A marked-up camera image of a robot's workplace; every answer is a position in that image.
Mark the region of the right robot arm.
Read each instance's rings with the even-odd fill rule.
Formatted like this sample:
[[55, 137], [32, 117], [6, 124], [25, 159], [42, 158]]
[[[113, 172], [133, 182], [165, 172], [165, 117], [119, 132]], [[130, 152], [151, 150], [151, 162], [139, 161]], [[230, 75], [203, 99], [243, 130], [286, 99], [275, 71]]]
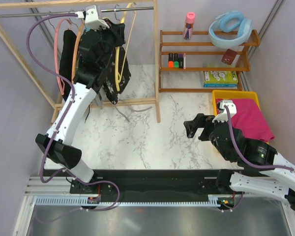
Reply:
[[200, 141], [210, 141], [222, 157], [235, 162], [244, 170], [273, 178], [272, 181], [249, 177], [242, 173], [222, 169], [215, 181], [220, 193], [245, 192], [279, 200], [295, 211], [295, 166], [274, 147], [263, 141], [244, 137], [240, 129], [228, 122], [215, 121], [214, 116], [197, 114], [183, 123], [186, 136], [193, 138], [201, 128]]

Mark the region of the pink trousers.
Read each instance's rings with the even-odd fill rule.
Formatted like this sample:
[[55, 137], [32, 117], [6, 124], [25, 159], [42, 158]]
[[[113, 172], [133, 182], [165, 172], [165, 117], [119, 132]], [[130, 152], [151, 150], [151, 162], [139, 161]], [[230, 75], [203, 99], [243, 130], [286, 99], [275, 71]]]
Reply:
[[270, 126], [253, 99], [232, 99], [237, 113], [232, 117], [233, 128], [240, 129], [244, 137], [269, 142], [274, 140]]

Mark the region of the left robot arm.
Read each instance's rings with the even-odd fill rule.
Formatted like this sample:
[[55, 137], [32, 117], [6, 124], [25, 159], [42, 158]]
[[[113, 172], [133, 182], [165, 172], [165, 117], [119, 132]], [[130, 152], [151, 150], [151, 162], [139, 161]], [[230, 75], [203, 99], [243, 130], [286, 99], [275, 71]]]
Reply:
[[118, 94], [111, 86], [115, 80], [116, 50], [125, 55], [123, 44], [124, 23], [114, 24], [104, 20], [106, 29], [86, 31], [78, 43], [79, 67], [73, 82], [59, 74], [71, 90], [54, 124], [46, 134], [38, 134], [35, 142], [44, 153], [43, 159], [49, 158], [60, 164], [62, 170], [68, 171], [81, 182], [81, 188], [87, 193], [94, 193], [98, 188], [95, 172], [82, 159], [82, 151], [71, 144], [76, 129], [89, 104], [104, 91], [112, 104], [117, 104]]

